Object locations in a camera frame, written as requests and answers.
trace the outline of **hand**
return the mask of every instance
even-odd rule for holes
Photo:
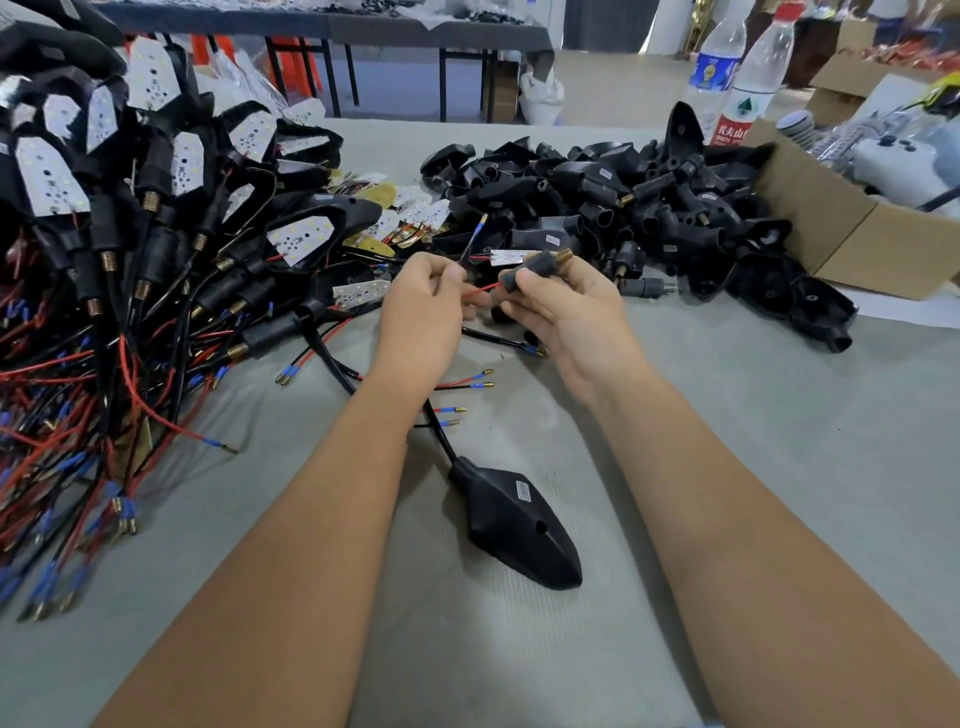
[[[579,257],[560,273],[566,282],[521,269],[518,291],[508,295],[501,285],[495,292],[504,312],[550,350],[570,394],[592,408],[646,359],[616,286]]]
[[[464,283],[467,272],[454,261],[417,253],[403,266],[383,301],[380,337],[371,377],[388,377],[413,403],[423,404],[446,373],[460,344],[464,319],[490,295]],[[462,302],[462,298],[472,294]]]

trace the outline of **grey table surface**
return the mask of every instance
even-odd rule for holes
[[[512,25],[456,21],[432,30],[417,20],[271,8],[224,11],[196,5],[98,2],[98,10],[129,33],[195,33],[296,36],[345,45],[520,51],[545,80],[553,67],[553,42],[539,23]]]
[[[329,125],[346,138],[345,169],[400,183],[454,141],[484,149],[529,131],[565,150],[660,135]],[[960,331],[861,318],[853,346],[831,355],[728,297],[634,301],[629,311],[650,358],[733,452],[960,669]],[[363,370],[376,326],[376,314],[351,323],[334,353]],[[0,621],[5,728],[86,725],[296,472],[344,403],[317,362],[290,387],[274,384],[300,347],[230,372],[198,427],[243,453],[172,449],[145,485],[143,532],[111,550],[73,613]],[[415,432],[351,726],[698,724],[710,713],[702,681],[595,423],[548,361],[465,340],[450,373],[486,367],[495,389],[435,399],[469,407],[453,446],[531,477],[580,550],[584,585],[550,592],[472,547],[443,456]]]

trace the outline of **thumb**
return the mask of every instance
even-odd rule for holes
[[[448,265],[440,276],[437,298],[460,304],[460,285],[467,279],[467,271],[459,265]]]
[[[555,319],[572,315],[580,303],[580,294],[566,284],[559,280],[542,278],[526,268],[516,272],[516,285],[524,296]]]

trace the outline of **clear plastic bottle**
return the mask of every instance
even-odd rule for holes
[[[770,106],[793,56],[793,26],[806,7],[803,0],[783,0],[770,27],[743,60],[727,95],[711,144],[735,146]]]
[[[693,107],[704,132],[710,139],[717,117],[727,99],[733,71],[747,50],[747,27],[737,4],[731,4],[727,17],[707,36],[697,55],[697,65],[690,75],[684,101]]]

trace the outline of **floor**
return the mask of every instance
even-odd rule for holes
[[[352,51],[359,105],[353,103],[350,95],[344,49],[333,49],[337,90],[345,117],[440,120],[437,51],[367,47],[354,47]],[[317,57],[317,65],[324,81],[321,96],[330,110],[322,58]],[[558,51],[555,67],[566,95],[559,124],[624,129],[662,128],[673,105],[683,96],[691,71],[688,61],[663,56],[564,50]],[[767,115],[780,118],[801,109],[807,98],[807,92],[782,91]],[[450,122],[483,122],[479,61],[447,62],[447,118]]]

